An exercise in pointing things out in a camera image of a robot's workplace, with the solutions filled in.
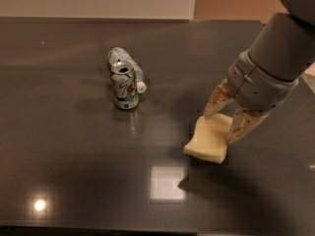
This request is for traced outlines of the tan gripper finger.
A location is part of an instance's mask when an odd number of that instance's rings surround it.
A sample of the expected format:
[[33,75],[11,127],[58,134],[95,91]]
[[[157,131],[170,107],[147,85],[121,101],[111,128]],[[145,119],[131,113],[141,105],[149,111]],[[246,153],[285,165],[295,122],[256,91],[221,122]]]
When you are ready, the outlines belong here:
[[226,141],[232,145],[261,125],[269,116],[269,111],[250,110],[248,108],[236,109],[232,118],[232,124],[226,135]]
[[204,109],[204,117],[211,118],[233,101],[234,98],[228,92],[227,79],[223,79],[221,84],[217,86],[211,94]]

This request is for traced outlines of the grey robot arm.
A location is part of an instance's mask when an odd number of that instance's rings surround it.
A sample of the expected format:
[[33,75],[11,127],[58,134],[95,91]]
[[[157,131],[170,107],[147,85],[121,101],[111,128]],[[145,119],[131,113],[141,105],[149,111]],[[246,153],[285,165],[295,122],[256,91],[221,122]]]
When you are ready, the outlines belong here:
[[281,2],[286,11],[274,14],[249,49],[239,54],[205,106],[209,119],[233,101],[240,105],[226,136],[230,144],[283,104],[315,61],[315,0]]

